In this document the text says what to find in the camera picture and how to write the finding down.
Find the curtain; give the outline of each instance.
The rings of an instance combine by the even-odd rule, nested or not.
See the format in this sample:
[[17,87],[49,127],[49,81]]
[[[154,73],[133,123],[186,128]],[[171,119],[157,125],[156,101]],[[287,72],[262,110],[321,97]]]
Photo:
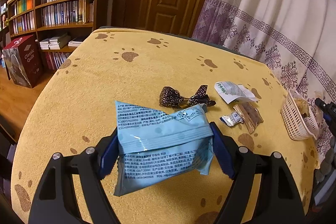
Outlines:
[[309,103],[320,161],[332,134],[315,98],[336,101],[336,0],[205,0],[193,38],[265,63]]

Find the red box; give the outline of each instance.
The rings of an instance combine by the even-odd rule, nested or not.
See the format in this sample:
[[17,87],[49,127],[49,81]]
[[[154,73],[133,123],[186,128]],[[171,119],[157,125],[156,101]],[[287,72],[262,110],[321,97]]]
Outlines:
[[2,53],[14,84],[33,88],[43,73],[34,36],[16,38]]

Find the basket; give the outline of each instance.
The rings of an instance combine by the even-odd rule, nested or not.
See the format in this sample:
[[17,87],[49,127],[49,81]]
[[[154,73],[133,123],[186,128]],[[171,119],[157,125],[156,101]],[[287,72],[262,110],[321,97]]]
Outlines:
[[303,97],[294,90],[290,90],[286,101],[281,108],[281,115],[291,139],[301,141],[313,137],[315,140],[319,137],[319,128],[314,114],[309,108],[310,117],[302,118],[298,107],[293,98]]

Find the metal screw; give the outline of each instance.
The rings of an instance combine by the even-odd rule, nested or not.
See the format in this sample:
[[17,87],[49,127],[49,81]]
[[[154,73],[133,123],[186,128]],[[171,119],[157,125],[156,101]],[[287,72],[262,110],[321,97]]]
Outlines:
[[58,160],[59,158],[61,157],[61,153],[55,153],[55,154],[53,154],[53,156],[52,156],[52,158],[54,159],[54,160]]
[[274,158],[280,159],[282,156],[279,152],[274,152],[273,153]]
[[249,150],[245,147],[245,146],[241,146],[241,147],[239,147],[239,152],[241,152],[241,153],[247,153]]
[[88,147],[88,148],[85,150],[85,153],[87,153],[87,154],[92,154],[94,151],[95,151],[95,148],[94,148],[94,147]]

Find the yellow tablecloth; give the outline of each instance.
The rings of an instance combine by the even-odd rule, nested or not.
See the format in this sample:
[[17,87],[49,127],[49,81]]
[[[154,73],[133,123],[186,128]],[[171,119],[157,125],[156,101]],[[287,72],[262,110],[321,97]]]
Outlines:
[[[214,89],[217,81],[243,84],[259,98],[256,104],[264,123],[250,135],[246,126],[229,128],[219,117],[230,114]],[[161,33],[132,29],[94,31],[76,49],[37,99],[22,130],[12,171],[14,211],[27,223],[33,196],[54,152],[64,156],[82,152],[110,135],[116,127],[115,100],[172,113],[159,105],[164,86],[194,95],[208,85],[217,104],[206,116],[222,133],[258,154],[279,151],[285,158],[307,211],[313,169],[318,165],[312,139],[289,138],[280,109],[287,92],[266,65],[223,49]],[[232,181],[216,158],[210,174],[192,171],[123,197],[113,196],[117,170],[102,185],[121,223],[212,223]],[[79,208],[91,222],[79,177],[74,176]],[[260,176],[256,176],[243,222],[255,207]]]

